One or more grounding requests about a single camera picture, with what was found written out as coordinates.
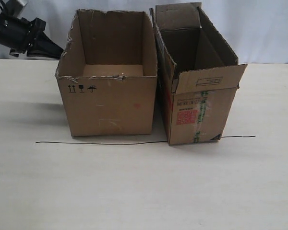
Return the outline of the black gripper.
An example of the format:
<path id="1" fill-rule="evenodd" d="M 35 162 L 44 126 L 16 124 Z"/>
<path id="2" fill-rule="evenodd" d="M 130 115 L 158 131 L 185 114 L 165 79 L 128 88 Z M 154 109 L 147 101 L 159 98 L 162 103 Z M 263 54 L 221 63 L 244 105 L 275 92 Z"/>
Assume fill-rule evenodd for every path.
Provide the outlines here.
<path id="1" fill-rule="evenodd" d="M 63 49 L 44 33 L 46 22 L 35 18 L 15 18 L 0 14 L 0 45 L 10 48 L 10 55 L 60 59 Z"/>

